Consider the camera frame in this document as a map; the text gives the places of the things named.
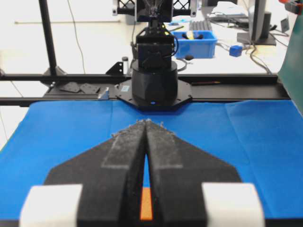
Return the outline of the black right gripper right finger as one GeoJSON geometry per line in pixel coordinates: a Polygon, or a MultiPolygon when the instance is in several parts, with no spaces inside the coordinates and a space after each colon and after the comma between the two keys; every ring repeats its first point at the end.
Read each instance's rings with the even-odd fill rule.
{"type": "Polygon", "coordinates": [[[158,227],[263,227],[255,186],[237,169],[152,121],[145,123],[158,227]]]}

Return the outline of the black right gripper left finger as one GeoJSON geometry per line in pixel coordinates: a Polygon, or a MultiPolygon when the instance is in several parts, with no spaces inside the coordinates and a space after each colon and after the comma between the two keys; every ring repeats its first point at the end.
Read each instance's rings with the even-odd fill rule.
{"type": "Polygon", "coordinates": [[[33,186],[21,227],[133,227],[139,223],[146,123],[69,159],[33,186]]]}

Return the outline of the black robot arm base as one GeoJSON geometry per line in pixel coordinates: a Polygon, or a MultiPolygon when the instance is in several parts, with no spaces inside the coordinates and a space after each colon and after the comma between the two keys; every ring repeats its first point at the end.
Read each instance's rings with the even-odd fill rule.
{"type": "Polygon", "coordinates": [[[178,50],[177,38],[165,27],[173,17],[171,0],[138,0],[135,18],[147,22],[135,38],[132,83],[143,90],[151,83],[165,86],[178,79],[177,64],[172,57],[178,50]]]}

